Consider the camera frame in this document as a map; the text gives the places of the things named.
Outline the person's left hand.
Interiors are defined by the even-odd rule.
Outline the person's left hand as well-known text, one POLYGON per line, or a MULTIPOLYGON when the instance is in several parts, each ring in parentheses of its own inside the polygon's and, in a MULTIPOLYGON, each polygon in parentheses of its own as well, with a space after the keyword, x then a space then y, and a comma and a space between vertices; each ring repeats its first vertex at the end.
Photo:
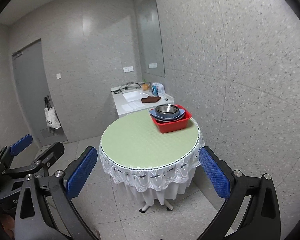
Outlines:
POLYGON ((10 237, 10 239, 14 239, 14 218, 9 215, 3 214, 0 216, 0 221, 5 233, 10 237))

